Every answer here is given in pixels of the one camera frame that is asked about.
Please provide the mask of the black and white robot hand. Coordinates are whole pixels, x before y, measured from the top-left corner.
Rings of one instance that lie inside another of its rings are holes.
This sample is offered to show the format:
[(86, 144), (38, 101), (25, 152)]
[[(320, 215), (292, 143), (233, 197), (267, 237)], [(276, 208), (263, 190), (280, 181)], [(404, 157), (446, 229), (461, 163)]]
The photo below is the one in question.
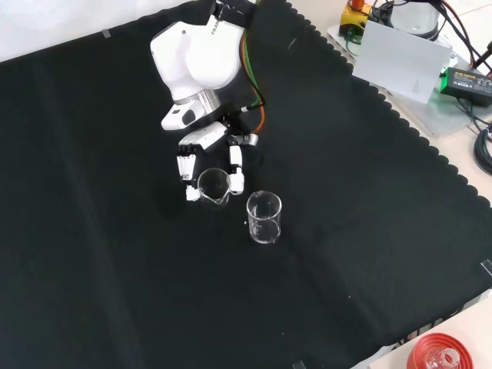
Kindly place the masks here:
[(187, 201), (197, 201), (201, 197), (198, 179), (212, 163), (214, 152), (228, 153), (230, 173), (226, 174), (228, 192), (233, 195), (244, 191), (243, 155), (241, 149), (254, 147), (258, 143), (255, 133), (244, 133), (240, 128), (227, 122), (213, 121), (188, 133), (178, 143), (177, 163), (181, 183), (185, 185)]

